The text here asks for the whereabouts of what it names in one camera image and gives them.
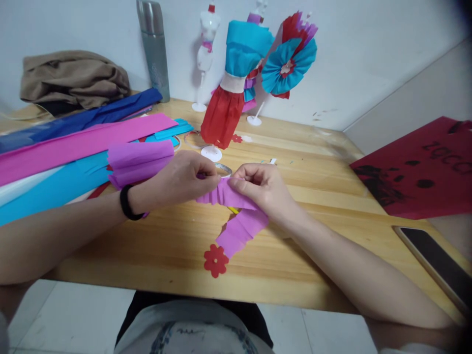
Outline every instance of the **pencil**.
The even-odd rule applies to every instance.
[[[236,215],[238,215],[238,214],[239,214],[239,211],[237,211],[237,210],[236,210],[236,209],[234,209],[233,207],[231,207],[231,206],[227,206],[227,208],[228,208],[229,210],[231,210],[231,211],[232,211],[234,214],[236,214]]]

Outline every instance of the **floor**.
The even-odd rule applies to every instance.
[[[112,354],[134,291],[40,280],[8,331],[9,354]],[[277,354],[376,353],[364,319],[259,304]]]

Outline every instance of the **thermos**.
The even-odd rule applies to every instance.
[[[161,5],[155,1],[136,0],[136,7],[152,87],[161,93],[161,102],[169,102],[171,95]]]

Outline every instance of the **brown cloth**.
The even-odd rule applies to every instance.
[[[96,53],[63,51],[23,58],[20,98],[25,102],[57,102],[85,109],[129,96],[128,74]]]

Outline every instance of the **phone screen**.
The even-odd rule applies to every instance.
[[[404,227],[400,229],[431,267],[470,309],[472,278],[438,245],[436,241],[434,241],[427,232]]]

